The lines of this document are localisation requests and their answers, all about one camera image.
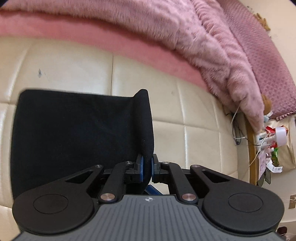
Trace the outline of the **plush toy on headboard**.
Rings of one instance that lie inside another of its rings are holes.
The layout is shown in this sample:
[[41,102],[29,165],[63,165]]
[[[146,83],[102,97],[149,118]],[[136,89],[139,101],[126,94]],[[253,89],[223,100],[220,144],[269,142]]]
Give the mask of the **plush toy on headboard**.
[[258,22],[260,23],[260,25],[262,25],[262,27],[268,32],[271,30],[271,28],[269,27],[266,18],[263,18],[259,13],[256,13],[253,15]]

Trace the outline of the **brown teddy bear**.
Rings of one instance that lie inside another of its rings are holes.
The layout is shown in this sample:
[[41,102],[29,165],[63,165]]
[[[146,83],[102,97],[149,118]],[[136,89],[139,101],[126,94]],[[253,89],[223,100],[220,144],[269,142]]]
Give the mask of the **brown teddy bear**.
[[262,96],[262,100],[263,100],[263,104],[264,104],[264,111],[263,111],[263,113],[264,113],[264,115],[268,115],[272,111],[272,102],[264,94],[262,94],[261,96]]

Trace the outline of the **purple quilted headboard cover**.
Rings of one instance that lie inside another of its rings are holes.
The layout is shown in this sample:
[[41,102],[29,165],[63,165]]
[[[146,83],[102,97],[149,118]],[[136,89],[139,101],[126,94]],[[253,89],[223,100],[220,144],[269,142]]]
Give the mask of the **purple quilted headboard cover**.
[[262,94],[273,104],[272,119],[295,114],[295,83],[264,27],[239,1],[218,1],[233,35],[246,53]]

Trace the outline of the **white bottle with red label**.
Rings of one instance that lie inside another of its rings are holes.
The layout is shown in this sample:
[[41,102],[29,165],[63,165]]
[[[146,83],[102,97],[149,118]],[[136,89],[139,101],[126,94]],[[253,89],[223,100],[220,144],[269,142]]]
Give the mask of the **white bottle with red label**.
[[272,148],[281,147],[287,144],[288,129],[285,126],[276,128],[267,126],[265,130],[267,133],[265,142],[267,142]]

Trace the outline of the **black pants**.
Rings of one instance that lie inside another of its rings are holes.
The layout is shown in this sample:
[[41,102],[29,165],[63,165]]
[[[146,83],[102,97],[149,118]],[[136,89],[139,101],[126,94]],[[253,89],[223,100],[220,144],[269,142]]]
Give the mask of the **black pants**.
[[11,139],[13,197],[100,164],[142,156],[137,190],[151,179],[154,131],[147,90],[119,97],[27,89],[16,106]]

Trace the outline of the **fluffy pink blanket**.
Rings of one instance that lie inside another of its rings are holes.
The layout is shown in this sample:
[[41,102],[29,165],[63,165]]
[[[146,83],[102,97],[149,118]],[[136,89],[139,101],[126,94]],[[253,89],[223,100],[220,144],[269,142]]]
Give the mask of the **fluffy pink blanket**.
[[7,11],[100,19],[158,41],[198,67],[211,93],[263,127],[263,100],[248,57],[217,1],[5,1]]

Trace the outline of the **pink bed sheet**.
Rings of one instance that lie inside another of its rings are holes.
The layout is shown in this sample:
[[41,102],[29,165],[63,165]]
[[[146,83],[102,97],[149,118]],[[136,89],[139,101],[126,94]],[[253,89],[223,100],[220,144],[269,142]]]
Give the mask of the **pink bed sheet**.
[[1,36],[72,41],[97,47],[208,90],[199,69],[176,51],[105,21],[26,11],[1,11]]

